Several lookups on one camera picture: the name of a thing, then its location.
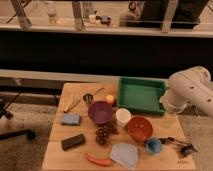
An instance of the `black cable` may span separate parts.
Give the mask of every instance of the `black cable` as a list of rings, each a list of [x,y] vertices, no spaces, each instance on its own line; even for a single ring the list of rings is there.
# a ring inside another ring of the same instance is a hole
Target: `black cable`
[[[4,109],[0,113],[0,118],[5,114],[6,110],[10,107],[10,105],[20,96],[22,92],[16,94],[16,96],[4,107]]]
[[[55,102],[56,102],[56,105],[58,106],[58,98],[57,98],[57,96],[55,95],[55,94],[53,94],[53,97],[55,98]]]

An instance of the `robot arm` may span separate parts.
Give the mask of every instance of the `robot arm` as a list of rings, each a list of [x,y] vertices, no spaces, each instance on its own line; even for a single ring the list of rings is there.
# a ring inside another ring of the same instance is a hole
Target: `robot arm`
[[[174,73],[169,77],[169,89],[160,102],[167,112],[181,113],[187,102],[213,117],[213,91],[208,88],[211,81],[209,71],[204,67],[193,67]]]

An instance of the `red bowl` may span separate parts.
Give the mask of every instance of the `red bowl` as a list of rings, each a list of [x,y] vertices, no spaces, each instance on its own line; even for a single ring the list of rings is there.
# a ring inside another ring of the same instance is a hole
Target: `red bowl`
[[[113,114],[113,108],[107,102],[96,101],[92,103],[88,110],[90,119],[100,125],[110,121]]]
[[[140,142],[149,139],[153,133],[151,123],[143,117],[132,118],[128,123],[127,129],[132,139]]]

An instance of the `white object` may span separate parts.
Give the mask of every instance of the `white object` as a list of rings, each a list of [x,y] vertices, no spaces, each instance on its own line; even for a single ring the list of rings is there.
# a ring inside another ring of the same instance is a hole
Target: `white object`
[[[117,143],[112,146],[109,158],[128,170],[136,170],[139,151],[135,145]]]
[[[89,21],[90,21],[90,23],[95,24],[96,23],[96,15],[94,15],[94,14],[89,15]]]
[[[171,75],[169,89],[160,98],[167,112],[181,113],[187,102],[213,117],[213,91],[208,88],[211,81],[209,71],[201,66],[189,68]]]
[[[131,119],[131,113],[125,109],[125,108],[120,108],[116,111],[116,121],[117,125],[124,128],[126,124],[130,121]]]

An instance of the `toy carrot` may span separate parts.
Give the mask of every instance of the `toy carrot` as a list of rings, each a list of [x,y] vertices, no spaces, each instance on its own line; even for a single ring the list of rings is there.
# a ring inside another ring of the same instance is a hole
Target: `toy carrot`
[[[85,158],[88,161],[90,161],[94,164],[97,164],[99,166],[105,166],[106,167],[106,166],[110,166],[112,164],[112,160],[110,160],[108,158],[107,159],[98,159],[98,158],[95,158],[95,157],[89,155],[88,153],[85,154]]]

